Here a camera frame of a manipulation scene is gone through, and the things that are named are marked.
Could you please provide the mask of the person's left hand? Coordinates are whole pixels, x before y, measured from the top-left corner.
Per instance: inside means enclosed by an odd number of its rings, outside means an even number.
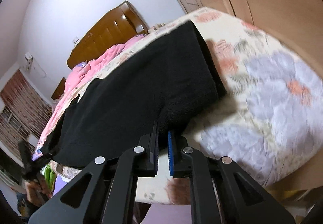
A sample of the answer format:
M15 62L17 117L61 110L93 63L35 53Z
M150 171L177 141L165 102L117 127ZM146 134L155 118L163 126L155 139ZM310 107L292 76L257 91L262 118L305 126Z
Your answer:
M51 192L45 180L45 177L38 173L36 180L25 182L27 200L33 205L40 207L51 198Z

